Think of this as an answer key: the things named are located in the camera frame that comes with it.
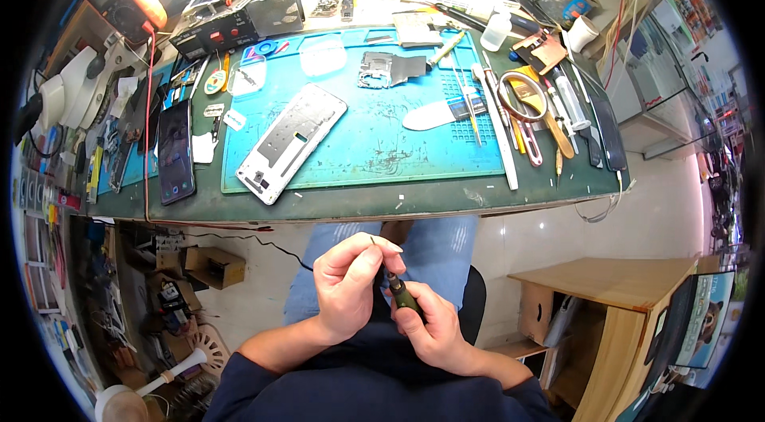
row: jeans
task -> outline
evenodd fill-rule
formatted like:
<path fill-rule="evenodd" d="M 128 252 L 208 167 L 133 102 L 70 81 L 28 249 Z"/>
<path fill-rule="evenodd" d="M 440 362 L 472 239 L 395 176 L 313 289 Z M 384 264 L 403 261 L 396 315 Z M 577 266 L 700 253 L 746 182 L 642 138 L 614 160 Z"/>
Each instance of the jeans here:
<path fill-rule="evenodd" d="M 358 232 L 379 235 L 381 222 L 320 223 L 314 226 L 311 239 L 303 256 L 309 267 L 329 249 Z M 399 274 L 403 281 L 427 283 L 445 300 L 462 308 L 462 295 L 467 272 L 471 267 L 478 216 L 418 219 L 409 230 L 402 259 L 406 272 Z M 380 290 L 387 288 L 382 279 Z M 284 324 L 293 324 L 319 313 L 314 275 L 301 267 L 289 288 L 284 303 Z"/>

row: white floor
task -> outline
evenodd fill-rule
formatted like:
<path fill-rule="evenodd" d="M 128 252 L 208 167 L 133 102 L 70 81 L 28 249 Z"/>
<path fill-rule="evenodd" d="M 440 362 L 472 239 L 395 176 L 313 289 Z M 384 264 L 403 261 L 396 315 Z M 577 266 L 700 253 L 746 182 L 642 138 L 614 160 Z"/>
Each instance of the white floor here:
<path fill-rule="evenodd" d="M 509 273 L 550 266 L 579 257 L 690 257 L 704 251 L 702 190 L 693 157 L 643 161 L 628 153 L 631 177 L 637 182 L 630 194 L 602 222 L 588 224 L 573 206 L 482 218 L 473 252 L 473 266 L 486 281 L 487 299 L 477 345 L 492 347 L 520 339 L 517 332 L 520 283 Z M 579 205 L 593 216 L 606 200 Z M 303 255 L 311 235 L 310 224 L 273 226 L 270 233 L 254 233 L 263 241 Z M 215 232 L 222 236 L 249 236 L 191 228 L 187 234 Z M 189 237 L 189 245 L 217 246 L 247 260 L 245 280 L 225 290 L 196 293 L 205 317 L 234 350 L 258 331 L 282 324 L 282 307 L 298 262 L 273 246 L 254 238 Z"/>

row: poster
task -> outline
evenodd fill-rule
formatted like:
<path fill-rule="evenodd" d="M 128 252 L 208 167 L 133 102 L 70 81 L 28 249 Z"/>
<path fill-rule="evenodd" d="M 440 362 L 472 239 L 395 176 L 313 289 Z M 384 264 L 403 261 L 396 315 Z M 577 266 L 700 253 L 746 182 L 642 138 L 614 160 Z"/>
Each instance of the poster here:
<path fill-rule="evenodd" d="M 734 275 L 731 271 L 698 276 L 688 329 L 675 365 L 707 367 L 730 305 Z"/>

